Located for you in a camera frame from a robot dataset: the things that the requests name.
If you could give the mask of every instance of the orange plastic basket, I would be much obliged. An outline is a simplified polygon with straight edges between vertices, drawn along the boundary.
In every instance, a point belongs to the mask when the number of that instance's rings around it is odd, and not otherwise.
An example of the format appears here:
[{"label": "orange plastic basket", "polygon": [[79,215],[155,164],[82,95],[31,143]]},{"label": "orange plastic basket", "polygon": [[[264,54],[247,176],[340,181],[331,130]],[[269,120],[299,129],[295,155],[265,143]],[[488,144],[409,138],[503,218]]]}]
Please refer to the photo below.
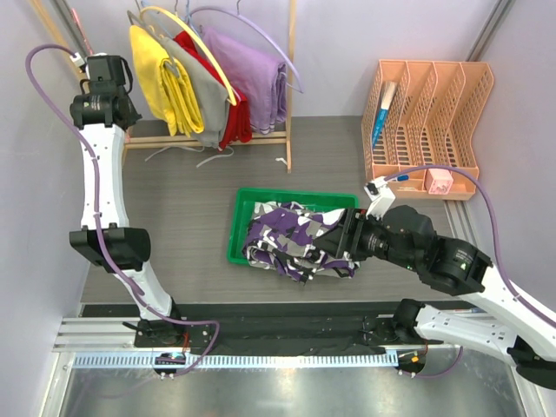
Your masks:
[{"label": "orange plastic basket", "polygon": [[[385,81],[397,82],[398,89],[371,149]],[[367,180],[432,164],[458,167],[478,178],[471,142],[493,83],[487,63],[380,60],[361,123]],[[425,175],[425,170],[414,172],[407,181],[392,182],[391,188],[404,198],[468,200],[475,193],[469,180],[452,173],[447,195],[428,194]]]}]

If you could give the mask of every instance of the gray hanger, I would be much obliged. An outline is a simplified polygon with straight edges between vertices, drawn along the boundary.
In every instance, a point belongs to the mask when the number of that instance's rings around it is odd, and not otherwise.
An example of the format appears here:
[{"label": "gray hanger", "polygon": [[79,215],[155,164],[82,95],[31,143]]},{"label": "gray hanger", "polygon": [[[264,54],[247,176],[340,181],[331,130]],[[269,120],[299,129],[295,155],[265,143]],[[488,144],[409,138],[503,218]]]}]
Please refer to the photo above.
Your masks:
[{"label": "gray hanger", "polygon": [[[128,10],[128,19],[129,19],[130,24],[136,24],[141,29],[145,30],[149,34],[150,37],[152,37],[160,46],[162,46],[164,48],[164,45],[162,45],[162,43],[158,39],[158,36],[156,35],[156,33],[147,24],[145,24],[144,21],[142,21],[139,17],[134,15],[129,10]],[[164,63],[164,65],[166,65],[166,68],[168,68],[170,71],[172,71],[172,73],[177,78],[179,78],[180,77],[180,71],[177,68],[177,65],[175,64],[174,56],[170,52],[168,52],[168,50],[166,50],[166,53],[168,54],[171,63],[166,62],[166,63]]]}]

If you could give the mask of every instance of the purple hanger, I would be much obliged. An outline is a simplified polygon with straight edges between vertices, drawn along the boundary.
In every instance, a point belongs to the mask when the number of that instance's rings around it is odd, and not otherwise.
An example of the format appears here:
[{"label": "purple hanger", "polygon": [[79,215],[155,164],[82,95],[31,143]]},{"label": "purple hanger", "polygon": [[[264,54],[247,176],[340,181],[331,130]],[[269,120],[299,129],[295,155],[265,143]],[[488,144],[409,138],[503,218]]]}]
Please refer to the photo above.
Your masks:
[{"label": "purple hanger", "polygon": [[251,28],[256,30],[259,33],[259,35],[264,37],[268,41],[268,43],[270,43],[273,46],[273,48],[276,50],[276,52],[278,52],[281,55],[281,57],[284,58],[284,61],[286,61],[286,65],[292,70],[292,73],[295,76],[295,80],[297,80],[297,85],[298,85],[299,89],[297,89],[296,87],[294,87],[291,84],[288,84],[288,86],[291,87],[292,89],[294,89],[295,91],[299,91],[300,93],[303,93],[303,86],[301,85],[301,77],[299,76],[299,72],[297,72],[297,69],[295,68],[294,64],[289,60],[288,56],[284,53],[283,50],[280,49],[280,47],[276,44],[276,42],[273,41],[272,38],[265,33],[264,30],[262,30],[259,26],[257,26],[255,23],[251,22],[246,17],[243,17],[242,15],[239,14],[239,2],[237,2],[237,3],[238,3],[238,11],[237,12],[235,12],[233,10],[224,9],[223,7],[203,6],[203,7],[198,7],[194,10],[191,10],[191,13],[189,15],[193,16],[197,11],[204,11],[204,10],[220,11],[221,13],[225,13],[227,15],[235,17],[235,18],[241,20],[242,22],[246,23],[248,26],[250,26]]}]

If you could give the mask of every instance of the clothing rack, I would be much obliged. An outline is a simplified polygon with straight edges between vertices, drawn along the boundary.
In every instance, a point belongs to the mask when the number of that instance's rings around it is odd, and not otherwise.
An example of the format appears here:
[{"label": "clothing rack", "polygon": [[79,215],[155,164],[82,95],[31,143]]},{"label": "clothing rack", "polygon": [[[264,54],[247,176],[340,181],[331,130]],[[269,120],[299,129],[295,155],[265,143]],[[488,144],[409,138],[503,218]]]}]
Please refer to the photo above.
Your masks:
[{"label": "clothing rack", "polygon": [[[294,61],[295,51],[295,19],[296,19],[297,0],[289,0],[289,31],[288,31],[288,57],[290,61]],[[288,83],[293,84],[294,76],[291,69],[288,69]],[[266,135],[254,133],[253,139],[249,142],[232,142],[229,146],[236,145],[286,145],[286,164],[288,173],[292,171],[292,148],[291,148],[291,126],[292,126],[292,101],[293,91],[288,88],[286,92],[286,122],[283,131],[275,131]],[[140,129],[132,126],[128,129],[126,135],[126,142],[124,144],[123,153],[124,158],[130,149],[161,149],[169,146],[187,146],[187,147],[202,147],[202,144],[185,135],[160,135],[160,136],[143,136]]]}]

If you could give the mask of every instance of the green plastic bin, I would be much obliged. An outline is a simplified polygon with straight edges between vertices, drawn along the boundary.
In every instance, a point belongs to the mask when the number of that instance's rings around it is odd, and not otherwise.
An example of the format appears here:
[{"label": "green plastic bin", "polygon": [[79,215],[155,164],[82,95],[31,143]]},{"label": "green plastic bin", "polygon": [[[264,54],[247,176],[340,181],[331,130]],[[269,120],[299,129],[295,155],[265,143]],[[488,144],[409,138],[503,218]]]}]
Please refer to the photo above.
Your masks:
[{"label": "green plastic bin", "polygon": [[298,202],[314,211],[359,207],[359,199],[353,194],[313,193],[286,189],[238,189],[228,244],[228,261],[231,263],[248,265],[242,249],[256,202]]}]

